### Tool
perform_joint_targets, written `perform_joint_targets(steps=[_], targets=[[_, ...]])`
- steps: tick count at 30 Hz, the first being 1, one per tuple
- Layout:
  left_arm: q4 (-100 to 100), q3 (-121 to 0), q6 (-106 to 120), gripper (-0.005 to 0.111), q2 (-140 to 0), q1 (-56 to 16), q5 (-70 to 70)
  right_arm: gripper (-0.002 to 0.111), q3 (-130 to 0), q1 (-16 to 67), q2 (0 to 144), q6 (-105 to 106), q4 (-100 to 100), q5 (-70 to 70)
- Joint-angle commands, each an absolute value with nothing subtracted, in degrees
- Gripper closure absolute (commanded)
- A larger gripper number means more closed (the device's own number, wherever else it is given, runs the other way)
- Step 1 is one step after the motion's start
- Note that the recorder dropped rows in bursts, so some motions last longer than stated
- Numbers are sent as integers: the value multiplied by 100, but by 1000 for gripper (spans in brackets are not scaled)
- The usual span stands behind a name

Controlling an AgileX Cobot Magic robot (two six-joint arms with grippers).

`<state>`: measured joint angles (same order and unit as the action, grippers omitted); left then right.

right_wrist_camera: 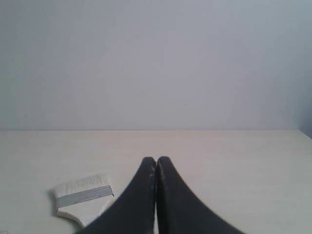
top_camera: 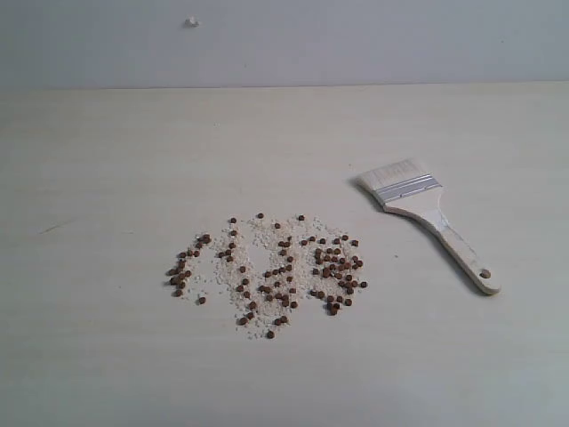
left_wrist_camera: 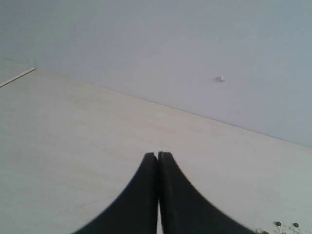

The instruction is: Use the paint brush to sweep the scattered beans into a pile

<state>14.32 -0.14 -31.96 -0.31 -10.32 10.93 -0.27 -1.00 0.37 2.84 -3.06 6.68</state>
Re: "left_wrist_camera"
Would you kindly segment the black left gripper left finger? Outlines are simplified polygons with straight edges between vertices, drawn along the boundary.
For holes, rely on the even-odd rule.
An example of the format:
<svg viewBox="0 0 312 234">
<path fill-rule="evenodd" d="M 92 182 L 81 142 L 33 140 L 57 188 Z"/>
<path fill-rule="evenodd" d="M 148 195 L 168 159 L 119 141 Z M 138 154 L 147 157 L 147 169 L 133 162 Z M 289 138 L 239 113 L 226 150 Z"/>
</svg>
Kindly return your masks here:
<svg viewBox="0 0 312 234">
<path fill-rule="evenodd" d="M 155 234 L 158 219 L 158 160 L 146 153 L 122 193 L 78 234 Z"/>
</svg>

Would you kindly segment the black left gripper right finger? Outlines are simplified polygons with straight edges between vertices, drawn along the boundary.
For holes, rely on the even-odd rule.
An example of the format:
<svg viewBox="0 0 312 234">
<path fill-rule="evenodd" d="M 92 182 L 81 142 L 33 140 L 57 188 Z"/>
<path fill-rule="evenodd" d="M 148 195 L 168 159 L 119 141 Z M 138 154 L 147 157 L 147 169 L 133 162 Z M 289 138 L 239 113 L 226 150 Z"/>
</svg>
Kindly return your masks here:
<svg viewBox="0 0 312 234">
<path fill-rule="evenodd" d="M 253 234 L 206 200 L 170 152 L 158 153 L 159 203 L 164 234 Z"/>
</svg>

